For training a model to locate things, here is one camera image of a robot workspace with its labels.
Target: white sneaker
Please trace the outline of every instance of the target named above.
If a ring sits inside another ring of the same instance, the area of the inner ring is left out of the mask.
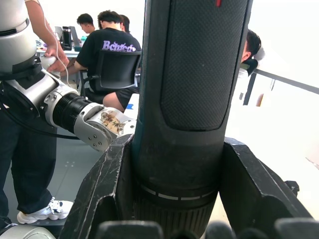
[[[54,198],[51,199],[49,205],[35,213],[24,214],[19,212],[17,220],[21,224],[31,224],[38,220],[45,220],[50,218],[51,220],[65,219],[73,206],[72,202],[57,201]]]

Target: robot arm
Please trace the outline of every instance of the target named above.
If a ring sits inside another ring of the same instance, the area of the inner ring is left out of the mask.
[[[24,0],[1,1],[0,17],[0,100],[10,111],[41,117],[99,151],[117,136],[134,132],[135,120],[85,100],[35,63],[36,44]],[[43,60],[44,65],[54,62]]]

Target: short black hair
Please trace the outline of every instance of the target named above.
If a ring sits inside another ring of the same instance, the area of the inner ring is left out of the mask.
[[[90,16],[90,14],[84,13],[84,14],[79,15],[76,22],[78,24],[91,24],[91,25],[93,25],[93,18]]]
[[[108,10],[100,12],[100,14],[98,15],[98,23],[100,29],[102,29],[101,21],[121,23],[122,18],[120,15],[117,14],[117,12]]]
[[[125,32],[130,33],[130,20],[125,15],[120,15],[122,17],[122,23],[125,27]]]
[[[247,51],[251,52],[250,58],[257,54],[261,47],[260,37],[252,30],[248,30],[247,33]]]

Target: black cylindrical actuator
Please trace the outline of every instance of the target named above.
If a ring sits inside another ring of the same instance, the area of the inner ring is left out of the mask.
[[[251,4],[146,1],[134,211],[166,238],[180,229],[201,236],[210,218]]]

